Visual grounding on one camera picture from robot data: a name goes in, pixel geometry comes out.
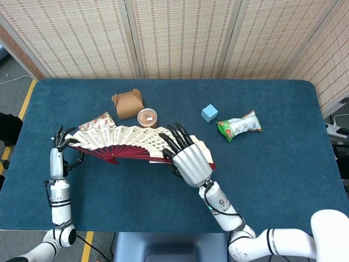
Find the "blue cube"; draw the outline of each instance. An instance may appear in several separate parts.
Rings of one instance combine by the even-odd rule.
[[[209,104],[207,107],[202,109],[201,116],[207,121],[211,121],[214,119],[218,114],[218,111],[216,108],[214,108],[213,105]]]

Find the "robotic arm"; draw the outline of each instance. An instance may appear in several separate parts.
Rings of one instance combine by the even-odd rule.
[[[199,188],[199,195],[224,231],[231,231],[228,251],[238,262],[248,262],[265,255],[294,255],[317,259],[318,262],[349,261],[346,243],[349,218],[336,210],[321,210],[311,218],[315,240],[299,229],[267,229],[259,237],[236,212],[217,182],[211,181],[212,170],[199,147],[186,130],[176,123],[178,131],[168,126],[175,143],[165,134],[159,134],[173,152],[163,150],[171,158],[177,176],[190,186]]]
[[[71,220],[70,209],[70,184],[67,180],[68,172],[79,165],[84,158],[80,152],[77,161],[68,164],[64,160],[63,150],[72,140],[65,140],[65,136],[74,131],[75,128],[62,132],[63,127],[57,131],[53,139],[53,149],[50,155],[50,171],[52,180],[44,181],[47,199],[52,211],[52,222],[56,226],[48,231],[41,244],[36,246],[29,253],[20,257],[12,258],[7,262],[49,262],[58,254],[60,247],[70,247],[76,239],[76,230]],[[47,191],[47,185],[51,184],[51,198]]]

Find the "small jar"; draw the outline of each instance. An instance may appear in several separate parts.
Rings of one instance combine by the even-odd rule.
[[[142,127],[156,128],[158,126],[158,115],[151,108],[142,109],[138,113],[137,119]]]

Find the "white cable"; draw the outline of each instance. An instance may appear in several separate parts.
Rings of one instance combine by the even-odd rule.
[[[342,114],[342,115],[336,115],[333,117],[333,125],[336,127],[337,126],[337,123],[336,123],[336,117],[338,116],[349,116],[349,114]]]
[[[23,75],[23,76],[21,76],[20,78],[15,78],[15,79],[12,79],[12,80],[9,80],[9,81],[6,81],[6,82],[3,82],[3,83],[1,83],[1,84],[0,84],[0,86],[1,86],[1,85],[4,85],[4,84],[7,84],[7,83],[9,83],[9,82],[12,82],[12,81],[15,81],[15,80],[21,79],[21,78],[33,78],[33,77],[32,77],[32,76],[30,76],[30,75]]]

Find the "blue tablecloth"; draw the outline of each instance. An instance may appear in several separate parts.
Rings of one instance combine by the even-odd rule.
[[[111,96],[137,88],[159,126],[180,122],[203,140],[217,164],[219,182],[234,207],[260,233],[265,228],[310,232],[320,209],[348,214],[346,198],[314,86],[293,80],[54,80],[37,83],[5,183],[0,228],[50,229],[43,180],[50,178],[52,137],[60,125],[78,126],[109,111]],[[207,123],[208,104],[219,120],[255,109],[262,132],[243,133],[229,144]],[[67,160],[79,153],[64,151]],[[163,164],[119,159],[112,165],[92,156],[68,176],[77,230],[221,232],[198,189]]]

